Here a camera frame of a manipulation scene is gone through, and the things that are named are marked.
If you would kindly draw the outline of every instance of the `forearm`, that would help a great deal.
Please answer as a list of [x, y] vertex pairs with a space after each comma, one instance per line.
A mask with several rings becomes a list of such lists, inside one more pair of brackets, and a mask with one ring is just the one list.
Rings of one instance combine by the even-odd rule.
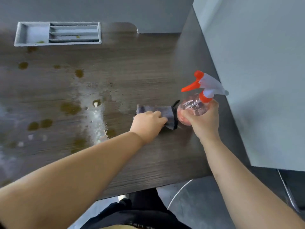
[[299, 216], [219, 140], [203, 142], [208, 163], [237, 228], [305, 228]]
[[0, 190], [0, 220], [8, 229], [67, 228], [142, 145], [127, 132], [30, 173]]

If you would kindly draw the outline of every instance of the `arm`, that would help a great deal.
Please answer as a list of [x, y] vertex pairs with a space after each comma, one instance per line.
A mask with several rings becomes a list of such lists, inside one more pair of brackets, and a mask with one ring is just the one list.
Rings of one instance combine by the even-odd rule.
[[303, 220], [221, 142], [216, 101], [212, 101], [209, 110], [200, 117], [188, 111], [183, 111], [183, 115], [204, 146], [209, 166], [237, 228], [305, 228]]
[[129, 132], [42, 167], [0, 189], [0, 221], [7, 228], [67, 228], [126, 162], [159, 133], [161, 113], [136, 115]]

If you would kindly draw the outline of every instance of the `cleaning cloth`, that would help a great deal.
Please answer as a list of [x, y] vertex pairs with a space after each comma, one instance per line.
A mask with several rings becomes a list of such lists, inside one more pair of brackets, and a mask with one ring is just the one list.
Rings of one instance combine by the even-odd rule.
[[179, 100], [177, 100], [173, 106], [147, 106], [147, 105], [137, 105], [137, 112], [136, 114], [147, 112], [147, 111], [160, 111], [162, 117], [167, 118], [167, 122], [164, 125], [165, 127], [175, 130], [178, 126], [178, 119], [177, 119], [177, 108], [175, 107], [176, 104], [179, 103]]

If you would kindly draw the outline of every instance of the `wooden tabletop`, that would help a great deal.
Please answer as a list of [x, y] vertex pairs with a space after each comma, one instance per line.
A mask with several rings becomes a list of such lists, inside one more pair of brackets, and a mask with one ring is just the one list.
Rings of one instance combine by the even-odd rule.
[[[103, 24], [101, 45], [2, 47], [2, 186], [128, 131], [137, 104], [172, 105], [188, 95], [181, 88], [197, 69], [218, 78], [193, 11], [181, 34], [137, 34], [122, 24]], [[221, 137], [247, 163], [226, 98], [217, 100]], [[180, 124], [144, 146], [101, 198], [206, 175], [199, 140]]]

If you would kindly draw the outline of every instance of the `spray bottle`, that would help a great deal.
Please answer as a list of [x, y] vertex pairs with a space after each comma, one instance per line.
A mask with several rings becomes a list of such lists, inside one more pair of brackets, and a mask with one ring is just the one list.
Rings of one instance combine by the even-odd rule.
[[178, 106], [177, 118], [184, 125], [191, 125], [191, 123], [181, 115], [181, 110], [189, 109], [193, 112], [193, 115], [201, 116], [208, 110], [208, 104], [215, 94], [229, 95], [229, 92], [223, 88], [222, 84], [207, 73], [198, 70], [194, 73], [194, 76], [196, 81], [182, 88], [181, 91], [187, 92], [197, 88], [204, 88], [204, 90], [199, 94], [189, 96]]

